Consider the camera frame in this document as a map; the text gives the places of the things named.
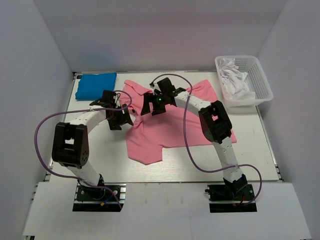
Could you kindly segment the pink t shirt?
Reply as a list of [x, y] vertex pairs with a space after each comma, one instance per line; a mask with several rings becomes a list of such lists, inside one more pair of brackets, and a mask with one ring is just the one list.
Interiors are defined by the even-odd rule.
[[[192, 87], [192, 94], [196, 97], [209, 102], [218, 100], [214, 88], [207, 79]], [[141, 116], [143, 94], [152, 91], [128, 79], [124, 81], [123, 91], [132, 98], [129, 109], [135, 116], [133, 126], [125, 136], [129, 159], [149, 165], [163, 160], [163, 148], [185, 147], [184, 108], [167, 105], [165, 113], [155, 116], [149, 113]], [[199, 118], [189, 111], [186, 114], [186, 133], [189, 146], [211, 145], [202, 133]]]

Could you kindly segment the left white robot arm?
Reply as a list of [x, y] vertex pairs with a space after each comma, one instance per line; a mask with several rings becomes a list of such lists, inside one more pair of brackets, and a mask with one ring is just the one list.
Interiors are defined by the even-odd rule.
[[69, 122], [55, 126], [52, 160], [70, 170], [88, 193], [99, 200], [105, 196], [103, 177], [89, 162], [89, 133], [107, 121], [111, 131], [120, 131], [125, 124], [133, 125], [127, 104], [120, 104], [121, 90], [104, 90], [102, 97], [90, 103], [91, 109]]

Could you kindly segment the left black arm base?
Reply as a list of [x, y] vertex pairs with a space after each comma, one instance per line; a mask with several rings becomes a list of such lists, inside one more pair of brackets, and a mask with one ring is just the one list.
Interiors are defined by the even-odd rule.
[[106, 185], [112, 190], [88, 187], [78, 183], [72, 211], [90, 213], [119, 213], [125, 202], [125, 184]]

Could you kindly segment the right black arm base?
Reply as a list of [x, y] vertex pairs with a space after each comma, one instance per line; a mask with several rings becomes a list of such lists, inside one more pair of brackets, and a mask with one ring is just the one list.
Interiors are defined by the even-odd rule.
[[231, 196], [222, 184], [208, 185], [204, 190], [209, 196], [210, 213], [254, 213], [257, 212], [255, 194], [251, 184], [248, 184], [236, 196]]

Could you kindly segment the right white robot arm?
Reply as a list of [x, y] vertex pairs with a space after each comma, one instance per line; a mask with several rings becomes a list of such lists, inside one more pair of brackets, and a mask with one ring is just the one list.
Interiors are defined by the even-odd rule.
[[228, 198], [236, 200], [244, 193], [248, 181], [238, 165], [232, 146], [232, 123], [221, 101], [215, 102], [200, 99], [192, 94], [193, 87], [186, 90], [176, 88], [166, 77], [158, 82], [151, 82], [151, 93], [143, 94], [141, 114], [151, 113], [153, 116], [166, 112], [166, 106], [184, 108], [183, 138], [187, 143], [187, 112], [199, 118], [204, 137], [214, 146], [223, 172], [224, 191]]

